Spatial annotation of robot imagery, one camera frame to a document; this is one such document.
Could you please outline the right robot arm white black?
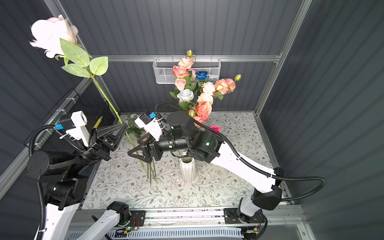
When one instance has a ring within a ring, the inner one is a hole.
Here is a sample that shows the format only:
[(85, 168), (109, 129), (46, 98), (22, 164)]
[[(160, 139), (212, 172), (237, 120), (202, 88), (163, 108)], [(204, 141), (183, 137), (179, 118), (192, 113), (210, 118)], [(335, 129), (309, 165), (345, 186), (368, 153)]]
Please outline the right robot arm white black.
[(166, 119), (156, 112), (145, 112), (135, 124), (148, 136), (128, 152), (132, 158), (148, 164), (161, 160), (163, 153), (185, 150), (183, 158), (192, 158), (224, 168), (250, 183), (254, 189), (240, 201), (239, 214), (252, 217), (258, 210), (274, 210), (282, 201), (277, 177), (283, 171), (266, 168), (237, 152), (230, 140), (185, 112), (172, 112)]

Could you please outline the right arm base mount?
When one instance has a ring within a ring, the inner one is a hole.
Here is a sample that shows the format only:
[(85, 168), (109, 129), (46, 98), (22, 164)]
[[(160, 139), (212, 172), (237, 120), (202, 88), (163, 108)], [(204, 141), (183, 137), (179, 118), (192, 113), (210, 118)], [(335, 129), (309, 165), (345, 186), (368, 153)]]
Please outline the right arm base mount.
[(225, 223), (230, 224), (255, 224), (261, 225), (266, 220), (261, 216), (261, 212), (257, 211), (255, 215), (249, 217), (240, 212), (237, 208), (224, 208)]

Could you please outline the large pink rose stem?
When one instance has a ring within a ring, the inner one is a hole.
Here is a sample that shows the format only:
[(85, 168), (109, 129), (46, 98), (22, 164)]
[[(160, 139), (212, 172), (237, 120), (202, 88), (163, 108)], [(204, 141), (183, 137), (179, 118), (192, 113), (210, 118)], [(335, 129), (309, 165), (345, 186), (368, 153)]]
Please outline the large pink rose stem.
[(187, 81), (186, 85), (190, 83), (191, 73), (185, 67), (174, 66), (173, 73), (177, 78), (185, 79)]

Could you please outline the blue artificial rose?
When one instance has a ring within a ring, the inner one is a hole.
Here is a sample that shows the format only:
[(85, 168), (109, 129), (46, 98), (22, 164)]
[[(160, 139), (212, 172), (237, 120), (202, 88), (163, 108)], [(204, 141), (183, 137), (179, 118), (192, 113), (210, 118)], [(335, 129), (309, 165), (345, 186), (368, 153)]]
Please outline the blue artificial rose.
[(196, 72), (195, 80), (197, 82), (203, 82), (203, 81), (206, 81), (208, 79), (209, 79), (208, 72), (206, 72), (206, 71)]

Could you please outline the pale white pink rose stem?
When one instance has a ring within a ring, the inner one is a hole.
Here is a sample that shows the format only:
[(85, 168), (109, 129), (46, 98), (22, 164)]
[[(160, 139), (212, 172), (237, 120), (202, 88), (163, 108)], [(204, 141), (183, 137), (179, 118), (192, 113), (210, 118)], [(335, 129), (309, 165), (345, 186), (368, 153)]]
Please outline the pale white pink rose stem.
[(92, 79), (119, 122), (122, 123), (118, 111), (96, 79), (109, 69), (109, 58), (107, 56), (92, 57), (78, 44), (78, 32), (77, 27), (71, 25), (62, 15), (57, 18), (38, 20), (31, 26), (34, 40), (30, 42), (30, 45), (45, 50), (46, 57), (50, 59), (63, 59), (62, 69), (65, 72), (80, 78)]

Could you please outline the small pale pink rose stem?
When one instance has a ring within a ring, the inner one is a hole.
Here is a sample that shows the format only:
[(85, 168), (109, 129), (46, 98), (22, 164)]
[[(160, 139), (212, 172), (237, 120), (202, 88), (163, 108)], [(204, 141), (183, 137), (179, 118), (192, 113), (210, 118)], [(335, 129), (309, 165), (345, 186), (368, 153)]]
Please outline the small pale pink rose stem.
[(175, 89), (173, 92), (170, 92), (170, 95), (174, 98), (174, 99), (178, 99), (177, 95), (183, 91), (185, 89), (185, 86), (186, 86), (186, 83), (187, 81), (185, 79), (179, 79), (177, 78), (175, 80)]

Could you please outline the peach peony flower stem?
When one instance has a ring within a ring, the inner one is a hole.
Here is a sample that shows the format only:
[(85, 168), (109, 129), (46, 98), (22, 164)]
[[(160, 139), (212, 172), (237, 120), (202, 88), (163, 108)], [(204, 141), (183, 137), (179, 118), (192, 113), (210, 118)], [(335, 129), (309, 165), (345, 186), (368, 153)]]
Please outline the peach peony flower stem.
[(201, 124), (204, 124), (204, 119), (198, 116), (198, 114), (194, 110), (188, 111), (189, 116), (191, 116), (194, 120), (198, 121)]

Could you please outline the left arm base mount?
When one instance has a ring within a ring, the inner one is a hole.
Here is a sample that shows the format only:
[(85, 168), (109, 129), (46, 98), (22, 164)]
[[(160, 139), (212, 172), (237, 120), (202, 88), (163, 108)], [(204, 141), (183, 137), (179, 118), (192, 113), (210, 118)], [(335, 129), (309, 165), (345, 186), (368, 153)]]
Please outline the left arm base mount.
[(133, 230), (144, 226), (146, 211), (130, 211), (130, 218), (118, 224), (119, 227)]

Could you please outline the pink carnation flower stem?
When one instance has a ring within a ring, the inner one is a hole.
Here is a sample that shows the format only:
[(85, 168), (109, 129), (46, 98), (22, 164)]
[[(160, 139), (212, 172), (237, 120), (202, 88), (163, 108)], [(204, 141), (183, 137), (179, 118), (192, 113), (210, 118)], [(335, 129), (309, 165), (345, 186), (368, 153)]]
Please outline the pink carnation flower stem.
[(191, 73), (191, 78), (194, 80), (196, 78), (196, 72), (192, 70), (192, 65), (194, 64), (192, 59), (193, 56), (194, 56), (193, 51), (188, 50), (187, 56), (179, 60), (178, 66), (185, 67), (186, 69), (188, 69), (189, 72)]

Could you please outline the pink coral rose stem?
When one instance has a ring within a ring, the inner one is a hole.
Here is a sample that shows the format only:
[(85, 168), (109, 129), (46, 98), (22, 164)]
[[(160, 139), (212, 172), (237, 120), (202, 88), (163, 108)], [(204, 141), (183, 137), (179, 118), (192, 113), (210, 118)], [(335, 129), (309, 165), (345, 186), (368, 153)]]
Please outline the pink coral rose stem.
[(197, 115), (203, 120), (207, 120), (212, 112), (212, 105), (209, 102), (203, 102), (196, 107)]

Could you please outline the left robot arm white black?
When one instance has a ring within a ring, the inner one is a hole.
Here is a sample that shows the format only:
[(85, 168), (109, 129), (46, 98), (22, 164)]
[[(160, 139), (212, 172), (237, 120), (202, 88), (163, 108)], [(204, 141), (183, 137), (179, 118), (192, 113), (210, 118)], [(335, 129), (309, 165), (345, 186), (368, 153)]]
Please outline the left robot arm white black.
[[(126, 124), (92, 129), (86, 146), (64, 132), (59, 125), (45, 125), (35, 130), (29, 142), (28, 178), (37, 184), (41, 217), (36, 239), (48, 236), (48, 205), (59, 211), (80, 203), (86, 194), (88, 178), (80, 173), (86, 167), (101, 160), (110, 160), (110, 152), (116, 150), (128, 126)], [(44, 130), (54, 130), (65, 139), (75, 151), (35, 151), (38, 135)]]

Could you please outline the white ribbed ceramic vase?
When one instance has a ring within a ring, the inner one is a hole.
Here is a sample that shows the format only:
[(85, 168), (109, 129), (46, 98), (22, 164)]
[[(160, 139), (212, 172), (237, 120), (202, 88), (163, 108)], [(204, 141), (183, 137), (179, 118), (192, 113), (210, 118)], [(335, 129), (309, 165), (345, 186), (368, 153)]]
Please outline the white ribbed ceramic vase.
[(186, 183), (192, 183), (196, 178), (196, 163), (193, 158), (179, 159), (180, 169), (183, 180)]

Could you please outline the white peony flower stem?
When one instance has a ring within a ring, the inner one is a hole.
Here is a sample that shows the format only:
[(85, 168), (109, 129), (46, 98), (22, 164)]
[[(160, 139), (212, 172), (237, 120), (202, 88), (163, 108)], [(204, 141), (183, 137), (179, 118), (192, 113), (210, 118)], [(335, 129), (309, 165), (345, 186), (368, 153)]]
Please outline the white peony flower stem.
[(200, 95), (197, 98), (198, 104), (203, 104), (207, 102), (209, 105), (212, 105), (214, 102), (214, 93), (216, 92), (216, 87), (212, 82), (203, 83), (202, 88), (199, 90)]

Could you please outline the peach rose flower stem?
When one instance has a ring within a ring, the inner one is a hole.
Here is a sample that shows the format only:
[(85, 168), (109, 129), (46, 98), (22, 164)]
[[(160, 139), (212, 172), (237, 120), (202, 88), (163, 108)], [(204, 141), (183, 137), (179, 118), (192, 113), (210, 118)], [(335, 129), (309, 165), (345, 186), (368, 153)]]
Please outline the peach rose flower stem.
[(224, 95), (232, 93), (236, 89), (236, 82), (240, 81), (242, 75), (236, 75), (234, 79), (220, 79), (215, 83), (214, 97), (222, 100)]

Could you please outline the magenta pink rose stem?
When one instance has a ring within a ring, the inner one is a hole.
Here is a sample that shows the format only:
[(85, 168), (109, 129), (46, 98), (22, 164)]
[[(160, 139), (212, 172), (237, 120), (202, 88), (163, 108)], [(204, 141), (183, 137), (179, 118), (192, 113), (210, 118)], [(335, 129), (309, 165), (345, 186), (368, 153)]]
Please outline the magenta pink rose stem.
[(220, 128), (219, 126), (211, 125), (210, 128), (211, 128), (212, 130), (215, 130), (216, 132), (219, 132), (219, 133), (221, 132), (221, 128)]

